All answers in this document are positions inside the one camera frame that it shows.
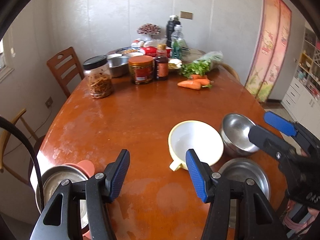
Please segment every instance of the brown bottle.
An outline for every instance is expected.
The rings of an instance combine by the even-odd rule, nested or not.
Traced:
[[[168,69],[168,57],[165,44],[159,44],[157,49],[157,55],[155,58],[154,79],[155,80],[167,80]]]

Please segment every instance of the white bowl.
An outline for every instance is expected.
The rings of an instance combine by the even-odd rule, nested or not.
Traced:
[[[201,162],[214,165],[223,153],[223,141],[220,134],[210,125],[200,121],[178,123],[169,133],[169,152],[173,159],[170,169],[188,170],[186,151],[194,149]]]

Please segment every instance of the metal screw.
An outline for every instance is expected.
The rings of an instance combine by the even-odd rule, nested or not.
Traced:
[[[104,176],[104,174],[100,172],[100,173],[97,173],[94,177],[95,177],[96,179],[102,179],[103,176]]]
[[[218,173],[218,172],[212,173],[211,176],[212,176],[214,179],[219,179],[219,178],[221,178],[221,174]]]
[[[254,185],[254,180],[253,180],[253,179],[247,179],[246,182],[247,182],[247,184],[250,185],[250,186]]]
[[[280,152],[277,152],[276,153],[276,158],[279,160],[281,158],[281,153]]]
[[[69,180],[68,179],[64,179],[63,181],[61,181],[61,185],[65,186],[69,184]]]

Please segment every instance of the black thermos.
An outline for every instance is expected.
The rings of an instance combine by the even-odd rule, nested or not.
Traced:
[[[179,16],[177,15],[170,15],[170,20],[167,23],[166,26],[166,38],[167,40],[167,46],[169,48],[171,48],[171,35],[174,32],[174,27],[176,25],[181,25],[181,23],[179,22]]]

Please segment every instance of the chair backrest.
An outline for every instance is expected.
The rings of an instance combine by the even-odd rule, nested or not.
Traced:
[[[31,136],[37,141],[39,138],[36,135],[36,133],[31,129],[31,127],[26,123],[22,115],[26,112],[26,109],[22,109],[20,113],[14,117],[10,122],[13,123],[14,125],[17,123],[17,121],[20,119],[23,123],[23,125],[26,127],[28,132],[31,134]],[[20,176],[18,173],[16,173],[14,170],[12,170],[10,167],[8,167],[6,164],[3,162],[3,156],[4,156],[4,151],[5,148],[7,147],[9,138],[10,138],[11,133],[8,131],[4,130],[0,136],[0,172],[3,173],[5,168],[9,173],[11,173],[12,176],[14,176],[16,179],[20,180],[22,183],[29,185],[29,181]]]
[[[231,75],[233,75],[236,78],[236,80],[240,82],[238,73],[232,67],[224,63],[219,63],[219,65],[223,66],[226,71],[228,71]]]
[[[72,57],[70,60],[68,60],[66,63],[64,63],[59,68],[56,68],[56,66],[64,61],[68,57]],[[72,69],[64,78],[61,76],[72,66],[76,65],[74,69]],[[47,61],[47,66],[51,70],[53,76],[57,80],[58,84],[61,86],[63,92],[67,96],[67,98],[71,95],[70,91],[67,88],[68,83],[77,75],[79,74],[81,79],[84,78],[83,70],[81,67],[81,64],[79,62],[79,59],[75,53],[75,50],[73,47],[70,47],[68,49],[65,49],[64,51],[59,52],[57,55],[52,57]]]

